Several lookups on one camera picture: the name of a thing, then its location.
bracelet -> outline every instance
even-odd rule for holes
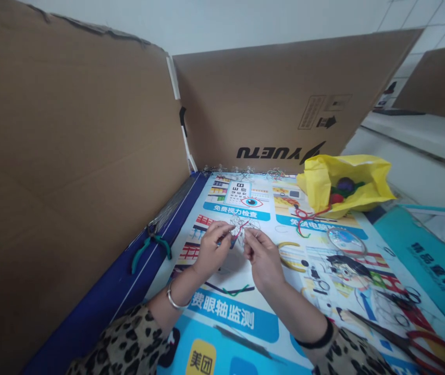
[[[170,295],[170,287],[172,286],[172,283],[174,282],[174,280],[172,280],[169,284],[169,289],[167,290],[167,297],[169,297],[169,302],[170,304],[177,310],[186,310],[186,308],[191,304],[191,301],[188,302],[188,304],[186,306],[179,306],[178,304],[176,304],[173,300],[172,300],[172,296]]]
[[[319,348],[322,348],[325,345],[327,345],[330,342],[330,340],[332,340],[333,324],[327,317],[325,317],[325,319],[327,319],[327,331],[325,331],[325,334],[323,335],[323,337],[321,339],[319,339],[317,342],[305,343],[305,342],[299,341],[298,339],[294,338],[295,341],[299,345],[301,345],[303,348],[306,348],[306,349],[319,349]]]

hand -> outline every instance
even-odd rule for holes
[[[279,290],[286,284],[280,253],[267,235],[258,229],[246,228],[243,243],[243,254],[252,264],[252,277],[262,294]]]
[[[198,258],[192,268],[204,282],[223,265],[228,256],[231,246],[230,231],[233,229],[234,225],[225,221],[214,221],[202,237]]]

eye illustration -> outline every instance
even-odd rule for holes
[[[263,205],[263,203],[259,199],[254,198],[244,198],[242,199],[242,203],[245,206],[249,207],[261,207]]]

brown cardboard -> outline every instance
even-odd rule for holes
[[[338,155],[420,34],[175,56],[196,164],[295,173],[308,157]]]
[[[445,48],[424,54],[393,107],[445,117]]]
[[[186,179],[179,109],[160,48],[0,0],[0,373]]]

yarn ball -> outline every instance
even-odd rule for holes
[[[330,195],[330,204],[342,203],[344,202],[344,197],[340,194],[331,194]]]
[[[337,182],[337,188],[351,193],[354,191],[354,181],[349,177],[343,177]]]

